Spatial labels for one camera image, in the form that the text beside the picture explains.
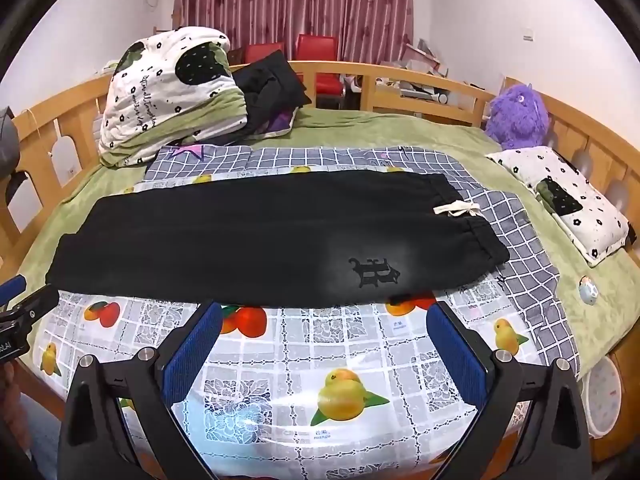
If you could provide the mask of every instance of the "blue jeans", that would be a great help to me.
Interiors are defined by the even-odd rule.
[[[31,457],[46,480],[56,480],[60,421],[31,397],[22,395],[20,403],[27,413],[31,433]]]

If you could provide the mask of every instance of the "striped curtain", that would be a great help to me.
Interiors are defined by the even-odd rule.
[[[396,60],[413,40],[413,0],[175,0],[174,27],[202,25],[231,48],[283,41],[289,59],[298,34],[334,36],[338,59]]]

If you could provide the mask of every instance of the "green bed sheet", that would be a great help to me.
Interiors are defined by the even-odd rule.
[[[484,158],[499,150],[498,144],[476,128],[445,126],[396,114],[303,109],[296,115],[292,132],[277,139],[254,142],[267,146],[422,146],[448,153],[483,186],[514,192],[524,204],[552,263],[560,271],[557,295],[574,332],[583,376],[619,341],[640,316],[640,269],[620,250],[590,269],[556,222],[522,184],[507,171]],[[112,170],[98,168],[58,205],[32,245],[21,267],[28,292],[44,284],[58,239],[75,232],[100,197],[137,183],[144,168]],[[595,305],[583,303],[578,281],[589,276],[600,296]],[[31,332],[33,339],[36,329]]]

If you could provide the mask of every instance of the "stuffed animal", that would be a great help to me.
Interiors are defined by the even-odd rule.
[[[541,146],[549,128],[549,115],[540,94],[531,85],[516,85],[490,103],[491,118],[485,133],[504,150]]]

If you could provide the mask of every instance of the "metal screw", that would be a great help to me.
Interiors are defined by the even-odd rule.
[[[87,368],[93,362],[94,362],[94,356],[92,355],[83,355],[80,358],[80,366],[82,368]]]
[[[141,361],[149,361],[149,359],[151,359],[155,354],[156,351],[148,346],[138,352],[138,359],[140,359]]]
[[[508,363],[509,361],[511,361],[511,359],[513,359],[511,352],[507,352],[506,350],[502,349],[495,351],[495,357],[496,359],[498,359],[498,361],[503,363]]]
[[[562,358],[559,358],[556,361],[556,366],[558,368],[560,368],[561,370],[568,370],[570,368],[569,361],[567,361],[566,359],[562,359]]]

